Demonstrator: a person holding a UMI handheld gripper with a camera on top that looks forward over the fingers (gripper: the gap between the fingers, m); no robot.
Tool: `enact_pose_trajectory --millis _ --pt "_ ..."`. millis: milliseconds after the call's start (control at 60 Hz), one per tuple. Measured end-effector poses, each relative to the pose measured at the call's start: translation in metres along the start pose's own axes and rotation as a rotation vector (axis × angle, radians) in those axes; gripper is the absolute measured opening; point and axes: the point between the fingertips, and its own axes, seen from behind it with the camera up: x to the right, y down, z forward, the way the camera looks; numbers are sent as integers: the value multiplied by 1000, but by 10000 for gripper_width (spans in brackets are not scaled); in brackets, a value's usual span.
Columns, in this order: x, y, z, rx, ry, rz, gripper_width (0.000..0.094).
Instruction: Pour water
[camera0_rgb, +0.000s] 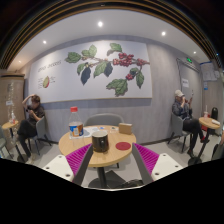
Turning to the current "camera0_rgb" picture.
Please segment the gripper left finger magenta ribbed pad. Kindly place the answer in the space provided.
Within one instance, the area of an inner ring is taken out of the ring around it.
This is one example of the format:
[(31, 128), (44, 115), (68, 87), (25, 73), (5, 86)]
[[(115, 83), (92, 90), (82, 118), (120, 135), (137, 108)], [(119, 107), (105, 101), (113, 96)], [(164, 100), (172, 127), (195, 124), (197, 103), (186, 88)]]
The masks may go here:
[(43, 170), (73, 182), (76, 185), (81, 185), (92, 155), (92, 144), (88, 144), (67, 156), (56, 156), (43, 167)]

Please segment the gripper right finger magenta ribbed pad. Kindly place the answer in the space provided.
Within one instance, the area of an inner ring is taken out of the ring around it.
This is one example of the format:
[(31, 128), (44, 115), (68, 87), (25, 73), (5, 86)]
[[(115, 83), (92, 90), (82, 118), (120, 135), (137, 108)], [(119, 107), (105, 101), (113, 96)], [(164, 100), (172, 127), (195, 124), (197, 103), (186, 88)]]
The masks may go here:
[(132, 144), (132, 154), (144, 185), (182, 169), (182, 166), (167, 153), (157, 154), (136, 143)]

